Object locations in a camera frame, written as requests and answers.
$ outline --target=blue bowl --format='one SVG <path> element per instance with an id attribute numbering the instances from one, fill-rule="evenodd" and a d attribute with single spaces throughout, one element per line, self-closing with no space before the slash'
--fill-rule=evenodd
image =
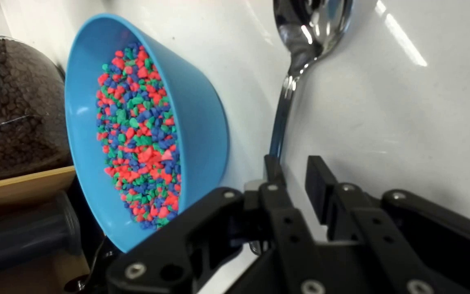
<path id="1" fill-rule="evenodd" d="M 104 236 L 128 252 L 153 229 L 133 221 L 118 192 L 104 174 L 104 156 L 96 139 L 96 97 L 101 66 L 114 51 L 141 45 L 158 69 L 177 130 L 180 152 L 179 213 L 221 180 L 228 156 L 228 128 L 210 82 L 194 66 L 172 54 L 115 15 L 96 15 L 78 32 L 68 58 L 65 113 L 70 151 L 86 203 Z"/>

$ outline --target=black metal bracket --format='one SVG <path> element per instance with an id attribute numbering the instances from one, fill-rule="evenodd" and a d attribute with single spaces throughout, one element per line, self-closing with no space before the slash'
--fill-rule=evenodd
<path id="1" fill-rule="evenodd" d="M 282 175 L 278 166 L 270 170 Z M 107 270 L 109 293 L 197 293 L 247 242 L 269 249 L 229 294 L 470 293 L 470 268 L 461 268 L 470 267 L 470 221 L 450 224 L 455 215 L 406 192 L 376 201 L 355 185 L 337 184 L 319 157 L 308 159 L 305 184 L 319 223 L 329 228 L 327 244 L 311 239 L 280 180 L 246 193 L 216 188 L 118 257 Z M 466 244 L 443 244 L 440 234 Z"/>

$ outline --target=spoon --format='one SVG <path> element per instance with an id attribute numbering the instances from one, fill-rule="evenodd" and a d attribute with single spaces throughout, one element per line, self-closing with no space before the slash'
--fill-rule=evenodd
<path id="1" fill-rule="evenodd" d="M 339 45 L 349 27 L 352 0 L 274 0 L 272 5 L 278 37 L 290 53 L 269 148 L 269 156 L 278 164 L 300 77 Z"/>

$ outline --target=spoon handle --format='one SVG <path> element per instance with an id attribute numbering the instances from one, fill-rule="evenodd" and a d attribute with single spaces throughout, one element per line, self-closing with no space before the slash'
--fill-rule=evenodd
<path id="1" fill-rule="evenodd" d="M 288 113 L 290 113 L 290 108 L 291 108 L 291 102 L 293 102 L 293 97 L 295 97 L 296 84 L 298 84 L 298 77 L 295 77 L 295 76 L 288 74 L 283 79 L 280 97 L 278 97 L 278 105 L 277 105 L 277 112 L 274 115 L 274 126 L 272 126 L 269 156 L 275 157 L 275 161 L 278 161 L 278 162 L 280 162 L 280 157 L 282 157 L 285 128 L 287 128 L 287 120 L 288 120 Z"/>

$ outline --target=screw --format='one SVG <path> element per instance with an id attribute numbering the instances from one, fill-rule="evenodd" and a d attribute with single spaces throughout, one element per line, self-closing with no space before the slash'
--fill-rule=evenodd
<path id="1" fill-rule="evenodd" d="M 342 190 L 344 192 L 353 192 L 353 187 L 352 185 L 342 185 Z"/>
<path id="2" fill-rule="evenodd" d="M 393 193 L 393 200 L 396 200 L 396 201 L 402 201 L 406 197 L 404 197 L 404 193 L 401 193 L 401 192 L 398 192 L 398 193 Z"/>
<path id="3" fill-rule="evenodd" d="M 301 283 L 300 286 L 301 290 L 301 294 L 324 294 L 326 290 L 322 288 L 322 285 L 319 285 L 318 282 L 314 280 L 306 280 Z"/>
<path id="4" fill-rule="evenodd" d="M 132 264 L 125 268 L 125 278 L 128 280 L 136 280 L 138 277 L 141 277 L 146 272 L 146 267 L 143 267 L 141 264 Z"/>
<path id="5" fill-rule="evenodd" d="M 226 192 L 226 193 L 223 193 L 223 198 L 226 198 L 226 200 L 234 198 L 234 193 L 233 192 Z"/>
<path id="6" fill-rule="evenodd" d="M 278 192 L 278 187 L 277 185 L 269 185 L 267 190 L 269 192 Z"/>
<path id="7" fill-rule="evenodd" d="M 430 285 L 420 280 L 411 280 L 406 288 L 409 294 L 433 294 Z"/>

